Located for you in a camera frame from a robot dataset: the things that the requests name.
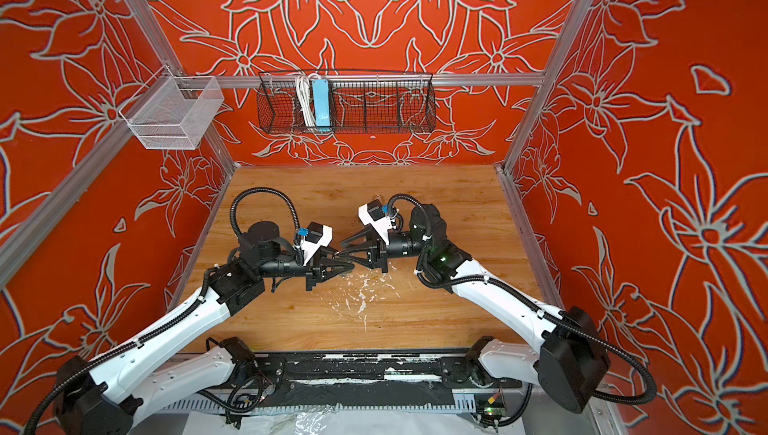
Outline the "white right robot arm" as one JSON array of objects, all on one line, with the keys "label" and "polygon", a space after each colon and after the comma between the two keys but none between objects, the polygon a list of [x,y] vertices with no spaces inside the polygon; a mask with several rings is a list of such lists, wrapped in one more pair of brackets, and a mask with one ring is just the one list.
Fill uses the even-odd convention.
[{"label": "white right robot arm", "polygon": [[[359,206],[357,215],[363,227],[342,241],[341,256],[381,271],[392,258],[414,258],[414,274],[424,286],[474,303],[527,344],[527,350],[518,350],[495,338],[481,343],[477,362],[492,378],[537,385],[573,413],[582,412],[593,398],[638,406],[656,397],[657,384],[649,369],[602,339],[585,311],[545,303],[492,274],[448,238],[447,224],[434,205],[400,193],[387,203],[374,199]],[[640,393],[600,390],[612,358],[636,371],[642,381]]]}]

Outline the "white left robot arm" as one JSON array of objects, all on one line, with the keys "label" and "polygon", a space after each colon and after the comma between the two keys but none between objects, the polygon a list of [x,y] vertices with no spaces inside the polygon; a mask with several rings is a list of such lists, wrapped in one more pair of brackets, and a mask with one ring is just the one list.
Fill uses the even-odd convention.
[{"label": "white left robot arm", "polygon": [[[276,196],[287,205],[292,239],[282,237],[272,221],[241,229],[239,205],[257,194]],[[280,190],[242,191],[232,201],[229,221],[238,245],[226,263],[208,268],[191,296],[131,339],[89,360],[76,356],[62,365],[54,388],[34,409],[24,433],[36,433],[45,412],[51,411],[68,434],[127,434],[160,409],[194,393],[210,399],[215,386],[252,383],[258,376],[255,356],[237,337],[170,368],[163,365],[265,290],[291,279],[304,280],[306,289],[312,290],[354,268],[333,249],[332,228],[316,222],[302,226],[295,205]]]}]

